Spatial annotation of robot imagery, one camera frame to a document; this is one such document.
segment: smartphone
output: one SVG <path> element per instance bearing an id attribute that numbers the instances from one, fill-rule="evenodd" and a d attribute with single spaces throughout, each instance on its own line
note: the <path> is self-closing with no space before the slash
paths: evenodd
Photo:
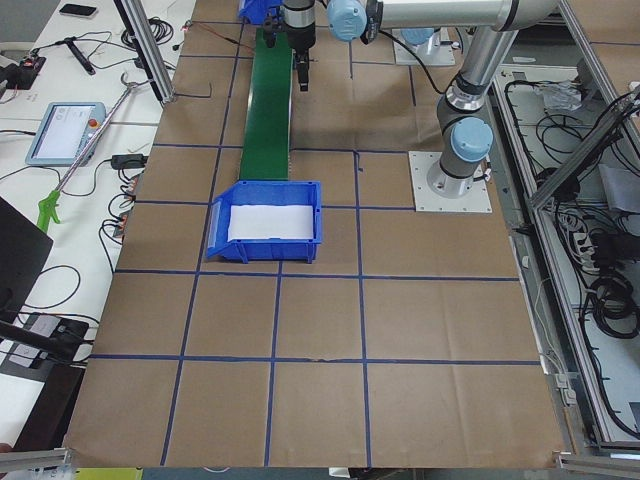
<path id="1" fill-rule="evenodd" d="M 72 15 L 74 17 L 93 18 L 98 9 L 88 5 L 77 5 L 75 3 L 66 3 L 61 9 L 61 15 Z"/>

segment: blue object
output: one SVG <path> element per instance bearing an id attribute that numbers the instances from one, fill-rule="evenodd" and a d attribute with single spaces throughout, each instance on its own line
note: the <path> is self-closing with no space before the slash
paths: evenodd
<path id="1" fill-rule="evenodd" d="M 252 25 L 262 25 L 272 7 L 282 5 L 282 0 L 242 0 L 238 17 L 246 18 Z"/>
<path id="2" fill-rule="evenodd" d="M 241 205 L 310 206 L 313 237 L 303 239 L 229 240 L 231 207 Z M 240 181 L 218 196 L 211 211 L 207 257 L 221 255 L 228 260 L 306 260 L 313 262 L 322 243 L 320 182 Z"/>
<path id="3" fill-rule="evenodd" d="M 427 43 L 433 34 L 436 33 L 435 28 L 403 28 L 402 29 L 402 38 L 405 41 L 417 47 L 418 45 L 422 45 Z"/>
<path id="4" fill-rule="evenodd" d="M 359 38 L 367 26 L 367 13 L 358 0 L 331 0 L 327 17 L 329 30 L 343 42 Z"/>
<path id="5" fill-rule="evenodd" d="M 489 153 L 492 144 L 493 131 L 479 118 L 467 117 L 453 127 L 451 146 L 465 162 L 481 161 Z"/>
<path id="6" fill-rule="evenodd" d="M 99 102 L 50 103 L 27 152 L 27 165 L 71 165 L 106 115 L 104 105 Z"/>

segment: green hand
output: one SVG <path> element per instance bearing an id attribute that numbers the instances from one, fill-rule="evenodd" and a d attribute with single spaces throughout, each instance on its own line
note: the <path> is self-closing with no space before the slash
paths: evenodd
<path id="1" fill-rule="evenodd" d="M 59 198 L 60 191 L 53 190 L 47 198 L 38 202 L 38 210 L 40 210 L 40 214 L 38 215 L 38 228 L 44 233 L 47 233 L 51 220 L 55 223 L 60 223 L 60 219 L 56 213 Z"/>

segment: blue plastic bin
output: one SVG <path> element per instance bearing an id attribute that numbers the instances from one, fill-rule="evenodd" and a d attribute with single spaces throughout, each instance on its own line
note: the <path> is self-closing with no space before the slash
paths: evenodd
<path id="1" fill-rule="evenodd" d="M 207 257 L 228 260 L 306 260 L 313 262 L 322 243 L 320 182 L 241 181 L 215 199 L 211 211 Z M 310 206 L 311 238 L 242 238 L 229 240 L 232 206 Z"/>
<path id="2" fill-rule="evenodd" d="M 246 18 L 252 25 L 262 25 L 269 8 L 282 5 L 282 0 L 242 0 L 238 17 Z"/>

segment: black monitor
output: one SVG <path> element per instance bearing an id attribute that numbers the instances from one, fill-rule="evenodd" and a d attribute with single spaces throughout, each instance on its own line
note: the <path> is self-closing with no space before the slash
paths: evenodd
<path id="1" fill-rule="evenodd" d="M 13 323 L 52 246 L 53 240 L 0 197 L 0 321 Z"/>

